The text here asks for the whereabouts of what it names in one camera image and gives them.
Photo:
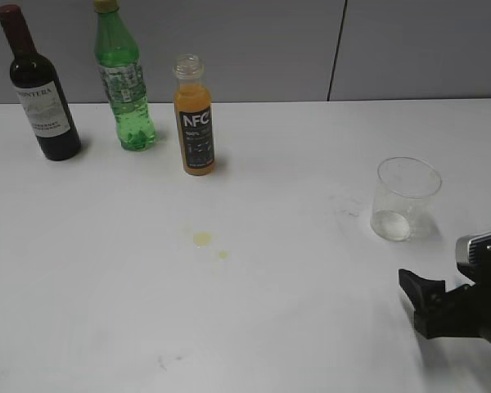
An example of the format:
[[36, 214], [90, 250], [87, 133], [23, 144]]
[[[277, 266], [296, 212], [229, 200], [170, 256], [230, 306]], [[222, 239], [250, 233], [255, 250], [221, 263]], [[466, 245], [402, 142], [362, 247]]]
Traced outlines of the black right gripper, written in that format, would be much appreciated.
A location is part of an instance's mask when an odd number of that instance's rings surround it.
[[444, 280], [398, 271], [414, 309], [414, 328], [426, 339], [481, 338], [491, 344], [491, 287], [463, 285], [446, 292]]

